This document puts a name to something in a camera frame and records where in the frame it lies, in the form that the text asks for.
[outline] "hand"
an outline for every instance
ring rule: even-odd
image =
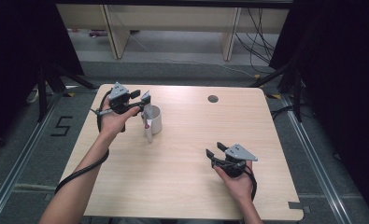
[[[252,161],[246,161],[246,165],[252,169]],[[243,173],[242,175],[232,178],[228,176],[221,168],[218,166],[213,167],[217,174],[224,181],[225,186],[227,187],[231,196],[238,203],[250,203],[251,202],[251,191],[253,189],[253,184],[248,177],[247,174]]]
[[[108,97],[105,99],[105,103],[103,104],[103,110],[109,109],[109,100]],[[121,132],[123,129],[123,126],[125,125],[125,122],[130,117],[137,114],[137,112],[140,110],[139,106],[133,107],[126,111],[124,114],[117,114],[115,112],[111,112],[109,114],[106,114],[102,117],[102,127],[100,133],[107,134],[113,138],[117,136],[118,133]]]

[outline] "wooden table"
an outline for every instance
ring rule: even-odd
[[[135,86],[150,91],[162,110],[163,129],[148,143],[140,116],[126,122],[110,147],[86,216],[239,219],[241,214],[210,167],[206,148],[223,159],[217,142],[238,143],[256,155],[255,205],[263,220],[300,220],[299,199],[263,92],[249,88]],[[92,108],[112,85],[103,85]],[[207,98],[219,100],[210,103]],[[90,112],[63,177],[72,173],[98,134]]]

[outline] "wrist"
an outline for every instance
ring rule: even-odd
[[[239,205],[240,210],[242,210],[242,212],[250,209],[251,207],[254,207],[253,201],[251,199],[244,198],[244,199],[239,199],[236,201],[237,201],[237,204]]]
[[[101,131],[97,138],[110,145],[116,137],[117,135],[112,132]]]

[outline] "metal rail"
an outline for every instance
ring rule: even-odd
[[[4,183],[1,185],[0,187],[0,214],[3,211],[3,208],[6,205],[7,200],[12,190],[15,188],[15,184],[17,183],[18,179],[21,177],[21,173],[23,172],[27,162],[32,156],[35,150],[35,147],[41,137],[41,134],[45,130],[45,127],[47,126],[50,120],[50,117],[53,113],[55,106],[57,105],[59,100],[62,98],[62,96],[63,96],[62,93],[55,93],[52,96],[48,113],[35,126],[35,129],[33,130],[32,135],[30,136],[29,140],[27,141],[26,145],[21,151],[21,154],[16,159],[15,164],[12,166]]]
[[[287,94],[282,94],[283,105],[288,106],[291,105],[290,98]],[[292,111],[288,112],[289,118],[291,120],[291,124],[296,131],[301,144],[305,150],[306,156],[309,158],[310,164],[315,172],[316,178],[318,179],[320,186],[326,196],[327,201],[332,207],[335,218],[338,223],[353,223],[349,217],[347,208],[344,203],[340,199],[332,181],[327,175],[326,170],[324,169],[323,164],[321,163],[318,153],[313,148],[313,145],[304,129],[304,126],[301,122],[298,122]]]

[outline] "black strap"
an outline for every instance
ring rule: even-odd
[[[253,189],[251,191],[251,200],[254,201],[254,197],[256,196],[256,192],[257,192],[257,181],[256,181],[256,177],[254,176],[253,171],[250,169],[250,167],[248,167],[248,169],[250,170],[250,173],[248,171],[243,170],[243,172],[245,172],[245,174],[248,175],[248,178],[250,178],[251,182],[253,183]]]
[[[102,103],[100,104],[99,110],[102,111],[103,110],[103,104],[105,103],[105,99],[106,97],[111,93],[111,91],[108,91],[105,96],[103,97]],[[101,116],[97,116],[97,128],[100,132],[101,128],[102,128],[102,118]],[[106,154],[103,156],[102,159],[100,159],[99,161],[83,168],[80,169],[76,172],[74,172],[73,174],[71,174],[70,176],[66,177],[64,180],[62,180],[59,185],[56,187],[55,190],[55,194],[59,191],[59,189],[61,189],[65,184],[67,184],[68,182],[72,181],[73,179],[79,177],[80,175],[83,175],[87,172],[89,172],[90,170],[94,169],[95,167],[101,165],[103,162],[105,162],[108,158],[109,155],[109,149],[107,150]]]

